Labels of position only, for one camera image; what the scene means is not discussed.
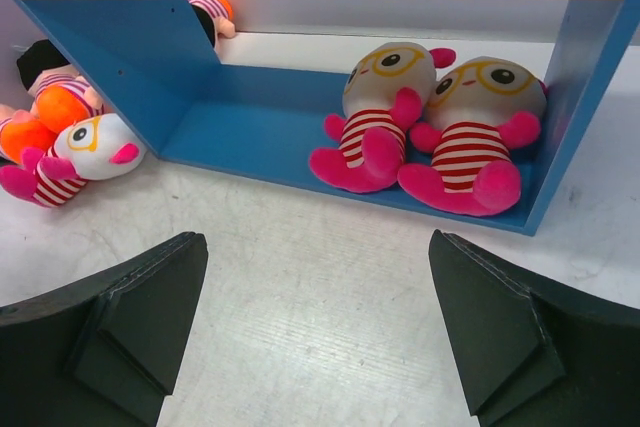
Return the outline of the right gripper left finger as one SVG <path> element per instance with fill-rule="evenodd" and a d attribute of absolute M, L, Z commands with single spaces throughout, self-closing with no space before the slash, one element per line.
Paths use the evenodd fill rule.
<path fill-rule="evenodd" d="M 183 232 L 1 309 L 4 426 L 154 426 L 172 395 L 208 262 Z"/>

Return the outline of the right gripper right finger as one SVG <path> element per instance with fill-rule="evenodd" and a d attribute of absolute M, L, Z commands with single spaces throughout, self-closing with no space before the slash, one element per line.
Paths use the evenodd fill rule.
<path fill-rule="evenodd" d="M 435 231 L 429 261 L 482 426 L 636 426 L 639 312 Z"/>

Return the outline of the white plush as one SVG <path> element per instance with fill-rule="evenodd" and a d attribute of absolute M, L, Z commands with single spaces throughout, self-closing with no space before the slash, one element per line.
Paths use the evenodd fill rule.
<path fill-rule="evenodd" d="M 66 127 L 51 147 L 27 147 L 22 164 L 1 168 L 1 187 L 45 208 L 60 207 L 89 182 L 125 175 L 142 162 L 147 148 L 116 113 Z"/>
<path fill-rule="evenodd" d="M 458 215 L 510 209 L 522 192 L 510 154 L 538 139 L 546 106 L 545 84 L 526 67 L 488 56 L 462 63 L 438 81 L 423 121 L 409 131 L 430 163 L 403 165 L 399 185 L 427 206 Z"/>

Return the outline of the pink plush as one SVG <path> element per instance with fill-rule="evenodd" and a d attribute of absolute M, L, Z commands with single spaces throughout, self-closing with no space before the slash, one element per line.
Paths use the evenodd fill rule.
<path fill-rule="evenodd" d="M 451 48 L 388 42 L 362 57 L 342 95 L 343 114 L 324 120 L 336 148 L 315 149 L 313 174 L 324 183 L 364 194 L 393 186 L 406 161 L 407 133 L 424 113 L 437 71 L 452 65 Z"/>

